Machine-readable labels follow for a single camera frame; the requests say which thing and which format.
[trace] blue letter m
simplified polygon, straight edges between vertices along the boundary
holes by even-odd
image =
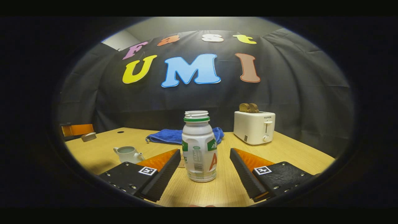
[[[162,83],[162,87],[173,87],[179,84],[176,79],[176,72],[180,79],[188,84],[196,70],[198,76],[193,81],[197,84],[219,83],[221,78],[217,76],[214,68],[215,54],[198,55],[192,64],[188,64],[182,57],[172,57],[164,62],[167,63],[166,80]]]

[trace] white plastic bottle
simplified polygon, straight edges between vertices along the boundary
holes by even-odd
[[[217,142],[205,110],[185,112],[182,151],[188,177],[196,182],[216,178]]]

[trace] wooden table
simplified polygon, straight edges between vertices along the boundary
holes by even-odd
[[[99,175],[120,164],[114,147],[134,146],[142,152],[145,159],[163,152],[179,148],[180,145],[147,143],[146,136],[158,131],[133,128],[119,128],[97,134],[97,138],[88,142],[81,139],[67,141],[70,152],[77,161],[95,175]],[[191,181],[185,168],[177,168],[161,199],[162,206],[182,207],[198,206],[249,206],[255,204],[249,198],[239,179],[229,154],[232,147],[244,150],[274,163],[287,161],[310,173],[317,174],[325,170],[334,158],[283,134],[274,132],[274,139],[263,145],[248,145],[236,137],[233,132],[225,132],[222,142],[217,146],[217,177],[207,183]]]

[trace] black curtain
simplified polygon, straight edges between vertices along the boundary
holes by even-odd
[[[205,42],[203,34],[222,35],[223,42]],[[257,44],[240,42],[233,35],[252,37]],[[163,46],[164,38],[180,40]],[[123,51],[100,44],[92,49],[66,79],[62,90],[61,123],[93,123],[95,131],[119,127],[149,130],[182,129],[186,110],[207,110],[212,127],[233,131],[234,111],[241,103],[256,103],[261,111],[276,114],[275,131],[336,156],[348,144],[353,125],[353,98],[339,67],[321,49],[303,37],[279,29],[260,37],[232,31],[190,31],[152,40],[126,60]],[[194,78],[163,88],[168,58],[182,57],[187,63],[200,54],[216,54],[217,84],[196,84]],[[235,53],[254,56],[259,83],[240,79],[242,66]],[[149,72],[131,84],[122,82],[126,65],[157,55]]]

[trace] white toaster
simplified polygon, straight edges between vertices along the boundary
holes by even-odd
[[[235,111],[234,134],[247,144],[259,145],[272,141],[274,128],[274,113]]]

